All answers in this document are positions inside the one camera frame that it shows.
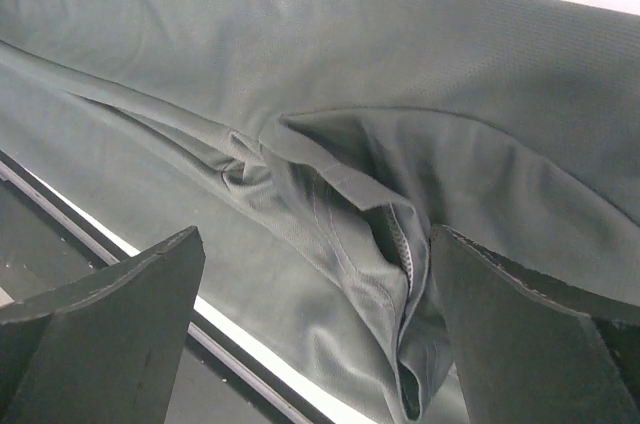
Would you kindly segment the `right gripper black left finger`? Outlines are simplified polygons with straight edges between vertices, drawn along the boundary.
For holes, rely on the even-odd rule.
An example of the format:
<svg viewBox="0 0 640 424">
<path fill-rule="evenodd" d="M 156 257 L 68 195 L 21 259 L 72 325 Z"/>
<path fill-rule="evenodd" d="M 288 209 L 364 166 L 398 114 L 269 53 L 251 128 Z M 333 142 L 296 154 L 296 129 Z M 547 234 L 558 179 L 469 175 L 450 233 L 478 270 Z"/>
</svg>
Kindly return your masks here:
<svg viewBox="0 0 640 424">
<path fill-rule="evenodd" d="M 188 227 L 2 307 L 2 422 L 164 422 L 204 261 Z"/>
</svg>

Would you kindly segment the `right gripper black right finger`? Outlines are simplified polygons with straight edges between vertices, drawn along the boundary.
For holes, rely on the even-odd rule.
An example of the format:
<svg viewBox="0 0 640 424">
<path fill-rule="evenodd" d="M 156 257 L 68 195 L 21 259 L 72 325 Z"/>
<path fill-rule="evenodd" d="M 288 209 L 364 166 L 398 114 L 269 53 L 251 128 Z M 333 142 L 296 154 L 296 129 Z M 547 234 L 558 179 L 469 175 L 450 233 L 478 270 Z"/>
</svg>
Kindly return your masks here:
<svg viewBox="0 0 640 424">
<path fill-rule="evenodd" d="M 637 306 L 446 226 L 432 230 L 431 264 L 471 422 L 638 422 Z"/>
</svg>

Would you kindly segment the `dark grey t shirt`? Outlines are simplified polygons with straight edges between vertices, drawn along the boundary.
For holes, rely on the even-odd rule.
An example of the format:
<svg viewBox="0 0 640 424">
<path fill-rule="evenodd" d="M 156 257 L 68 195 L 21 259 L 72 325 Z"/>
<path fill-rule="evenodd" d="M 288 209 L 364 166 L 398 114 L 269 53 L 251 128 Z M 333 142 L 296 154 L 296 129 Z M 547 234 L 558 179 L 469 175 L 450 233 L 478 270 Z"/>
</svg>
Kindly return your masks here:
<svg viewBox="0 0 640 424">
<path fill-rule="evenodd" d="M 1 148 L 333 423 L 473 423 L 446 226 L 639 309 L 639 19 L 562 0 L 1 0 Z"/>
</svg>

